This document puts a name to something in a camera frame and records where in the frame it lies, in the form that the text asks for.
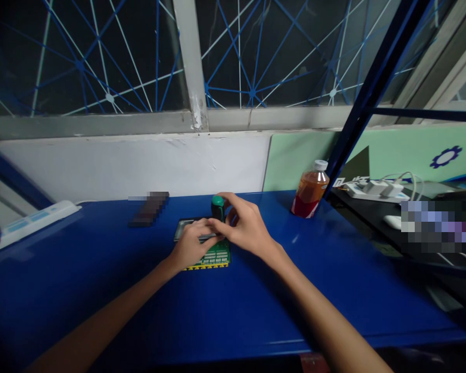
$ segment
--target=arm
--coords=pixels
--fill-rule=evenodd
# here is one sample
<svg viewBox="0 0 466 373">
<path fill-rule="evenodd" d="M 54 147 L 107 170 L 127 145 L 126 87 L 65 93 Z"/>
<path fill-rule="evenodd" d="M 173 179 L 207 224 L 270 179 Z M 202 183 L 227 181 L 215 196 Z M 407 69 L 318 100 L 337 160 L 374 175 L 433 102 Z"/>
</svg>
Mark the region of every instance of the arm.
<svg viewBox="0 0 466 373">
<path fill-rule="evenodd" d="M 233 193 L 219 193 L 232 205 L 226 224 L 209 223 L 231 242 L 259 256 L 286 283 L 326 359 L 338 372 L 392 372 L 347 319 L 304 276 L 283 247 L 269 235 L 259 208 Z"/>
<path fill-rule="evenodd" d="M 143 279 L 61 339 L 33 362 L 27 372 L 84 372 L 133 315 L 166 282 L 197 263 L 223 237 L 200 243 L 212 233 L 206 219 L 187 225 L 172 253 Z"/>
</svg>

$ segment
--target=green cap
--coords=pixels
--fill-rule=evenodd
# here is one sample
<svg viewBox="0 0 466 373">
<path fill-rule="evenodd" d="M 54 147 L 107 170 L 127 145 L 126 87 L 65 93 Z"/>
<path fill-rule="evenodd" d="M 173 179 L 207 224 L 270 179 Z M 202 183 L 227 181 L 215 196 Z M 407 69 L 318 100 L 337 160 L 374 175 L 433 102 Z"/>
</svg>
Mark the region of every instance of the green cap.
<svg viewBox="0 0 466 373">
<path fill-rule="evenodd" d="M 215 206 L 224 206 L 224 200 L 221 196 L 214 196 L 212 197 L 212 204 Z"/>
</svg>

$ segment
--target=white mouse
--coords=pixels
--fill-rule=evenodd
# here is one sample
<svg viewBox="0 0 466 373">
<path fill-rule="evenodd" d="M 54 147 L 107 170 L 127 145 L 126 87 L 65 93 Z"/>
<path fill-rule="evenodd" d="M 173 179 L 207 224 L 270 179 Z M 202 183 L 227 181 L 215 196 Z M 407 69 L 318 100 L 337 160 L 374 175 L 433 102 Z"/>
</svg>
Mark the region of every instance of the white mouse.
<svg viewBox="0 0 466 373">
<path fill-rule="evenodd" d="M 390 225 L 393 229 L 397 229 L 400 231 L 402 225 L 402 219 L 398 216 L 387 215 L 383 218 L 385 223 Z"/>
</svg>

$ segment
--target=blue table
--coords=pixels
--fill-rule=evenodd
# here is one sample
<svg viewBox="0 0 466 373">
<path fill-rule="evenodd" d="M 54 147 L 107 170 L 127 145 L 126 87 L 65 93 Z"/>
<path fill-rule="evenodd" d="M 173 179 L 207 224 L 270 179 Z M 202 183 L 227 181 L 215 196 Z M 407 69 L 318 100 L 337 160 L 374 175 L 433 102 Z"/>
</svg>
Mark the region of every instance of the blue table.
<svg viewBox="0 0 466 373">
<path fill-rule="evenodd" d="M 466 340 L 466 332 L 396 274 L 325 201 L 311 220 L 293 192 L 243 194 L 273 238 L 374 347 Z M 0 356 L 23 368 L 143 277 L 173 248 L 180 218 L 210 214 L 211 196 L 173 197 L 151 228 L 128 228 L 138 206 L 85 204 L 0 251 Z M 126 325 L 93 370 L 294 354 L 314 347 L 276 275 L 232 247 L 228 268 L 184 271 Z"/>
</svg>

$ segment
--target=gear logo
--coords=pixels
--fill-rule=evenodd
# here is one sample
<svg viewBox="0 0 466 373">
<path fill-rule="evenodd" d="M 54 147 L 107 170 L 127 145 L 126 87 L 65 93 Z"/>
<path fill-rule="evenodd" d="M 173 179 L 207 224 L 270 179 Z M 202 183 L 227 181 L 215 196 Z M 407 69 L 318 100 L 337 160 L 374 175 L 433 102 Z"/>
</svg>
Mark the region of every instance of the gear logo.
<svg viewBox="0 0 466 373">
<path fill-rule="evenodd" d="M 461 150 L 462 148 L 457 145 L 451 149 L 445 149 L 442 153 L 433 158 L 433 162 L 430 164 L 430 167 L 439 168 L 440 166 L 445 166 L 450 161 L 456 159 Z"/>
</svg>

